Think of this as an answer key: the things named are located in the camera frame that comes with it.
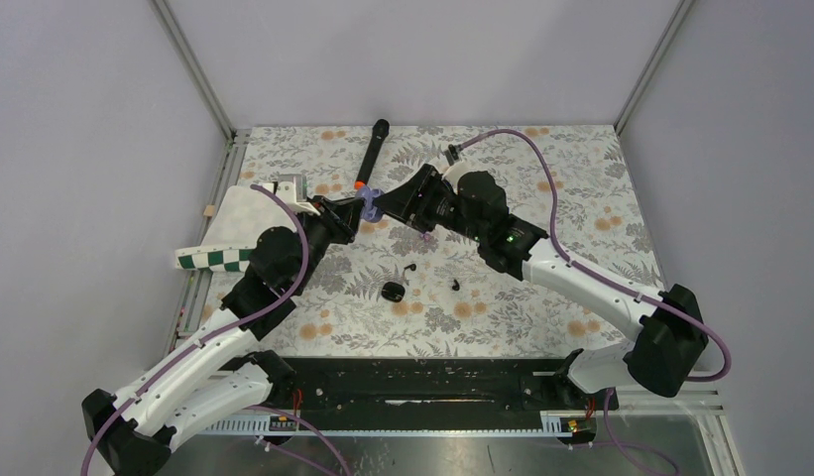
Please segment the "purple earbud charging case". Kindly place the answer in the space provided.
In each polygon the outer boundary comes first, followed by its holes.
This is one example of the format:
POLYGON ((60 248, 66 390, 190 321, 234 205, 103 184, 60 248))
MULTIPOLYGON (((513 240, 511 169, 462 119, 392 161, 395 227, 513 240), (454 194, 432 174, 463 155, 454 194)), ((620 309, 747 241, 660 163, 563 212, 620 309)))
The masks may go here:
POLYGON ((382 194, 380 189, 367 185, 362 185, 357 189, 356 197, 363 201, 360 213, 362 220, 369 223, 378 223, 382 220, 384 212, 375 204, 375 200, 382 194))

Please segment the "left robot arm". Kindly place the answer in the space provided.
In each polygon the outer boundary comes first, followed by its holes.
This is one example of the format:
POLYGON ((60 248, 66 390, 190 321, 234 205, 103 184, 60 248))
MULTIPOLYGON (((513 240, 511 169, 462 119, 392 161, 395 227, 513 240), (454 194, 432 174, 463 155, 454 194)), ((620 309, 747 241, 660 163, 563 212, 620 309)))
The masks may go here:
POLYGON ((246 268, 222 304, 176 350, 115 393, 82 401, 91 448, 117 475, 155 475, 195 435, 248 407, 287 404, 294 371, 273 351, 254 353, 230 375, 212 376, 252 349, 295 309, 315 267, 334 244, 353 242, 360 197, 285 202, 243 248, 246 268))

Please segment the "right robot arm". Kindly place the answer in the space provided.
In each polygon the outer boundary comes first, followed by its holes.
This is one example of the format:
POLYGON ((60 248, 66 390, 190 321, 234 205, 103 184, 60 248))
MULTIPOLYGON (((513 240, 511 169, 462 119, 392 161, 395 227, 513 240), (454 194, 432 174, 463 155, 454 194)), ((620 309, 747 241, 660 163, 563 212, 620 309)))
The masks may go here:
POLYGON ((687 382, 708 338, 694 294, 642 286, 560 250, 545 230, 510 213, 505 191, 487 172, 445 178, 423 166, 407 182, 375 196, 372 205, 408 227, 441 226, 471 239, 488 267, 553 290, 610 322, 624 341, 582 349, 562 363, 558 402, 578 409, 599 391, 638 384, 665 398, 687 382))

